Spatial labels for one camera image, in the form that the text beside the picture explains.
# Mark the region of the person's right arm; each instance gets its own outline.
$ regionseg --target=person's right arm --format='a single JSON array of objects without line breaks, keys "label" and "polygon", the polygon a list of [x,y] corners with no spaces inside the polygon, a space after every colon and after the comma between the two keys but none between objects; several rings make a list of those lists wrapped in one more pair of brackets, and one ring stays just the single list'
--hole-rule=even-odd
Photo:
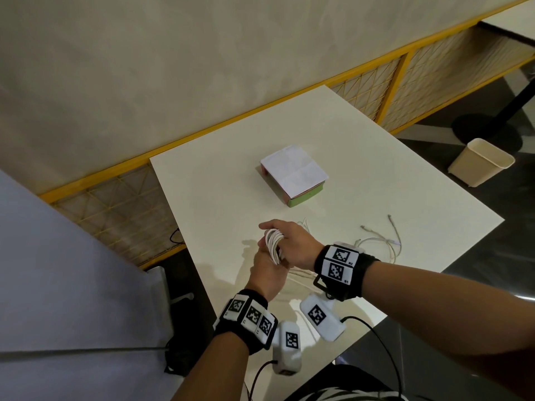
[{"label": "person's right arm", "polygon": [[[324,245],[302,227],[273,220],[260,228],[279,229],[290,265],[313,270]],[[380,261],[367,269],[362,295],[445,355],[533,397],[535,304],[464,278]]]}]

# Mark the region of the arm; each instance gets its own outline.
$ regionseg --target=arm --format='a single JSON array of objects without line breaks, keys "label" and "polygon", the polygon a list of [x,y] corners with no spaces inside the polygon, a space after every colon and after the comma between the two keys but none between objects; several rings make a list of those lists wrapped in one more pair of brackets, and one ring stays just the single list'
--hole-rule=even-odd
[{"label": "arm", "polygon": [[[260,248],[245,288],[269,302],[283,288],[287,275],[288,268],[274,264]],[[248,359],[249,349],[236,334],[215,336],[171,401],[239,401]]]},{"label": "arm", "polygon": [[[313,270],[323,248],[294,222],[273,220],[292,266]],[[265,245],[261,239],[260,247]],[[535,381],[535,304],[474,281],[375,262],[363,297],[435,349],[524,397]]]}]

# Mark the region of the floor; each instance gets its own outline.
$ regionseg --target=floor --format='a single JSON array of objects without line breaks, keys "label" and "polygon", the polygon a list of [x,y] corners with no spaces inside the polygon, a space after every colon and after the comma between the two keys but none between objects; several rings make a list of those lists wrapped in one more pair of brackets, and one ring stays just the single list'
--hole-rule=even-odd
[{"label": "floor", "polygon": [[[498,80],[484,87],[479,93],[428,117],[414,127],[399,133],[398,138],[447,175],[447,167],[462,151],[453,136],[449,124],[460,114],[486,112],[496,114],[500,107],[522,89],[525,73],[532,68],[514,72],[508,79]],[[505,221],[482,239],[467,253],[445,270],[458,276],[499,287],[525,298],[535,300],[535,101],[512,120],[524,135],[524,149],[516,154],[516,163],[477,188],[466,188],[480,201],[505,218]],[[184,370],[191,368],[194,356],[209,342],[210,327],[215,320],[208,297],[187,250],[160,263],[169,280],[171,298],[193,292],[190,303],[180,302],[172,306],[173,321],[179,327],[183,309],[198,327],[193,333],[197,340],[196,351]],[[418,395],[433,401],[446,400],[518,400],[497,384],[478,377],[453,363],[419,338],[386,318],[376,327],[378,334],[394,356],[400,370],[409,399]],[[391,388],[397,388],[395,372],[377,338],[365,335],[337,359],[337,363],[352,364],[382,380]]]}]

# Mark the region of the white paper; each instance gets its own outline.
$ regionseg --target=white paper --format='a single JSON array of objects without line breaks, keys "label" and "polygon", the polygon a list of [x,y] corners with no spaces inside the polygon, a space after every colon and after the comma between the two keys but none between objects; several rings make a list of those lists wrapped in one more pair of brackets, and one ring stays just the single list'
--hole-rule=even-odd
[{"label": "white paper", "polygon": [[324,182],[329,176],[299,146],[290,145],[260,163],[290,198]]}]

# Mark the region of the black pants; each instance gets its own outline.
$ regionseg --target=black pants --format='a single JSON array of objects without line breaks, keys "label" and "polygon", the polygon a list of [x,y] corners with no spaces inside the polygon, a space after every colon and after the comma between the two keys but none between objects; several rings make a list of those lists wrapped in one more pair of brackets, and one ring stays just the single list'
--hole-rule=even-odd
[{"label": "black pants", "polygon": [[346,391],[392,391],[386,384],[358,367],[329,364],[286,398],[286,401],[298,401],[309,394],[329,387],[338,387]]}]

